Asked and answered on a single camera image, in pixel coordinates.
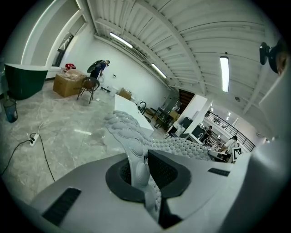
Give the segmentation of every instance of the gray tile floor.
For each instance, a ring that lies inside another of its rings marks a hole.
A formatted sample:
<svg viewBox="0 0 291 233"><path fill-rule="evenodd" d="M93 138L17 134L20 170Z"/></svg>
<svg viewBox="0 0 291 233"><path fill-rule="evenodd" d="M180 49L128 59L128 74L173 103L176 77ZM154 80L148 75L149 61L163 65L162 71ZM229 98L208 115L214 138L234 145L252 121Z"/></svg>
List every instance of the gray tile floor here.
<svg viewBox="0 0 291 233"><path fill-rule="evenodd" d="M55 180L84 163L122 152L105 146L102 141L106 130L103 118L114 108L114 98L109 93L97 90L89 105L89 93L84 93L77 101L77 96L59 96L52 87L53 81L46 81L42 91L18 101L16 122L7 122L4 111L0 114L0 172L17 144L28 139L26 133L37 132L41 124L40 136ZM166 134L154 128L152 136L163 139ZM41 142L34 147L29 142L19 146L2 178L10 193L26 203L53 183Z"/></svg>

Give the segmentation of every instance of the white table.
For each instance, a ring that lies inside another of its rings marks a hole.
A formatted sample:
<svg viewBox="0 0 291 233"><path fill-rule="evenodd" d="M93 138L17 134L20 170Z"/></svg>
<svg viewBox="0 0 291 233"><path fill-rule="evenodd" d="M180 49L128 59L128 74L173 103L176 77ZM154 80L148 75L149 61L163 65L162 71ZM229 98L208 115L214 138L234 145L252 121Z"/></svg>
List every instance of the white table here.
<svg viewBox="0 0 291 233"><path fill-rule="evenodd" d="M152 135L154 129L146 120L146 118L137 109L137 106L134 102L131 102L119 95L115 95L114 96L114 111L125 111L128 114L132 115L138 121L141 130L148 137ZM111 149L122 148L122 145L113 137L112 134L108 132L108 130L105 130L103 142L105 145L110 146Z"/></svg>
<svg viewBox="0 0 291 233"><path fill-rule="evenodd" d="M134 102L129 101L119 95L114 96L114 111L125 111L128 114L132 115L140 124L141 130L150 137L154 131L153 127L146 120L146 118L140 113L137 109L137 106Z"/></svg>

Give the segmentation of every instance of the extension cord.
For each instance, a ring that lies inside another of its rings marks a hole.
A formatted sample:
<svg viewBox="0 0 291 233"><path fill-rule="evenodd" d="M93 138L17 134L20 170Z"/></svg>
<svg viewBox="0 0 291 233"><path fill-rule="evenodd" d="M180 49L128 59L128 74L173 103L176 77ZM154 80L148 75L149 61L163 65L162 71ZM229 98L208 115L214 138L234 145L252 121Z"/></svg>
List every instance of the extension cord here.
<svg viewBox="0 0 291 233"><path fill-rule="evenodd" d="M37 139L40 137L40 135L38 133L35 134L35 136L33 137L34 141L30 143L30 145L33 147L35 145L35 143L37 142Z"/></svg>

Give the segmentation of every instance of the red bag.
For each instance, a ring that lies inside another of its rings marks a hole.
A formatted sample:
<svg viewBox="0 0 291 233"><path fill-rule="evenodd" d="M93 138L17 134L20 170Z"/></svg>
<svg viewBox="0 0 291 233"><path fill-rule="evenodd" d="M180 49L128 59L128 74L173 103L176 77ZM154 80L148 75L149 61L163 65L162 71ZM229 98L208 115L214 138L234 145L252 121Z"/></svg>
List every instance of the red bag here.
<svg viewBox="0 0 291 233"><path fill-rule="evenodd" d="M71 64L71 63L66 64L65 67L67 70L76 69L76 66L74 66L74 64Z"/></svg>

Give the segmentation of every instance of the white ceiling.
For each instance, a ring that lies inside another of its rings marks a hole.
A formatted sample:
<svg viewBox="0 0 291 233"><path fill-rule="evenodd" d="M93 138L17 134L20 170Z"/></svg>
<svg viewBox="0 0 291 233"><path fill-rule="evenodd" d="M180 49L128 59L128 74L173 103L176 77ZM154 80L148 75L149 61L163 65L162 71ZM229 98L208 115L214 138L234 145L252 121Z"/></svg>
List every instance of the white ceiling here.
<svg viewBox="0 0 291 233"><path fill-rule="evenodd" d="M211 108L213 108L212 113L219 116L220 118L222 118L224 121L228 122L229 124L233 124L235 120L239 117L238 115L228 110L227 108L224 108L223 106L213 105L213 107L210 107L210 109Z"/></svg>
<svg viewBox="0 0 291 233"><path fill-rule="evenodd" d="M114 32L155 63L170 87L213 96L237 114L255 108L276 74L259 63L259 46L278 36L247 0L87 0L96 35ZM229 92L222 91L220 56L228 53Z"/></svg>

